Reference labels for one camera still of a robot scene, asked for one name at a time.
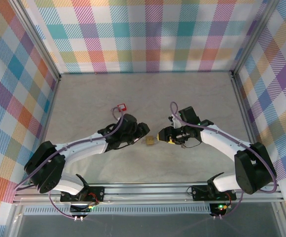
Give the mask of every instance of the beige floor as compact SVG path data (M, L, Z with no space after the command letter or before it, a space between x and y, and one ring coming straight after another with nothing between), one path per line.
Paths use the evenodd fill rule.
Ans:
M46 140L56 144L87 137L113 123L110 109L121 103L138 122L149 125L150 135L157 135L170 125L172 100L180 109L193 106L201 120L209 119L222 130L248 139L227 73L161 73L64 75ZM182 149L138 142L78 161L68 171L90 183L181 182L206 181L233 167L229 158L206 144Z

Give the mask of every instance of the metal rail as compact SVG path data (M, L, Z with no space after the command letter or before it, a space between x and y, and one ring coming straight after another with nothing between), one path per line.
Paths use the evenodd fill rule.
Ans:
M90 184L90 186L104 186L105 197L103 204L190 204L190 203L219 203L220 201L193 201L187 189L192 185L206 185L205 182L194 183L135 183L135 184ZM264 187L271 190L272 185ZM237 202L241 192L236 192ZM61 193L52 191L51 198L55 203L60 203ZM243 202L282 202L281 190L273 194L256 192L253 195L244 194ZM14 204L16 205L46 205L50 204L48 194L39 194L32 187L16 193Z
M51 55L49 54L42 39L40 38L39 33L37 32L34 24L32 23L30 17L28 16L28 13L26 9L24 8L23 4L21 3L20 0L9 0L9 2L10 2L10 5L13 7L14 11L16 12L16 15L19 17L26 32L30 36L34 45L36 46L39 54L44 59L48 68L50 69L50 72L59 81L61 77L60 71L58 70Z
M243 65L246 63L252 49L256 45L260 35L262 34L263 30L265 29L272 13L276 10L276 7L277 7L279 2L280 2L280 0L268 1L267 6L266 6L266 8L262 14L262 17L258 21L257 26L256 26L254 32L252 33L251 38L249 39L249 41L248 41L248 43L247 43L247 45L246 45L246 47L242 53L242 56L240 57L239 61L235 65L234 74L238 74L240 72L241 68L243 67Z

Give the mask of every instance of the aluminum frame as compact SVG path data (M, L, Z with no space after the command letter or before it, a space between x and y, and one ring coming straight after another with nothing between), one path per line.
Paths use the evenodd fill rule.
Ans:
M244 120L244 125L246 128L246 132L248 134L249 140L251 143L255 143L257 141L257 138L253 132L252 125L249 120L249 116L247 113L247 108L244 104L244 100L240 91L240 87L238 85L238 80L240 80L240 77L238 74L234 73L229 73L230 75L230 80L233 85L234 93L236 96L236 100L238 103L238 106L240 108L243 120ZM273 202L272 207L276 216L277 224L279 226L281 235L283 237L286 237L286 204L283 202Z
M16 15L19 17L22 25L24 26L26 32L30 36L30 39L36 46L39 54L44 59L48 68L50 69L50 72L52 73L53 77L55 77L58 81L60 81L61 73L58 70L57 66L55 65L42 39L40 38L39 33L36 30L33 22L31 21L25 7L23 6L20 0L9 0L9 3L14 9Z
M260 20L258 21L254 32L252 33L240 59L238 60L237 64L234 67L234 74L238 74L241 68L243 67L243 65L246 63L252 49L256 45L261 33L265 29L272 13L276 10L276 7L279 2L280 0L268 0L267 6L264 12L262 13L262 16Z
M130 214L208 214L210 203L221 203L219 201L193 201L187 193L191 185L206 185L205 182L181 182L181 183L116 183L116 184L89 184L90 186L104 186L105 197L98 207L102 207L98 214L116 214L116 209L121 206L125 208L140 208ZM264 189L271 190L273 185L267 185ZM68 213L70 202L60 203L59 191L52 191L51 198L54 203L64 212ZM237 203L241 191L236 192ZM253 195L244 194L242 202L271 202L280 206L283 202L280 188L273 194L256 192ZM17 236L24 215L60 215L50 203L48 194L39 194L35 187L16 192L12 211L10 212L9 226L6 227L5 237Z

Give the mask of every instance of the ventilation grille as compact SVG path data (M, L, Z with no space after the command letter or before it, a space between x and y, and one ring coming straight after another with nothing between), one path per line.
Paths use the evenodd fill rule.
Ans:
M68 207L60 207L64 213L69 213ZM96 206L90 212L85 213L95 214L187 214L187 213L209 213L209 204L162 204L162 205L105 205ZM26 206L25 215L46 215L59 214L53 207L50 206Z

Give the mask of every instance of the plaid fabric backdrop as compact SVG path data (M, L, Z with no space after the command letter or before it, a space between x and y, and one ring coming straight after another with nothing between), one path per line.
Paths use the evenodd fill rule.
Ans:
M267 0L23 0L59 69L229 71Z
M240 72L258 140L267 147L286 200L286 0L281 0Z
M0 0L0 236L36 150L55 79L7 0Z

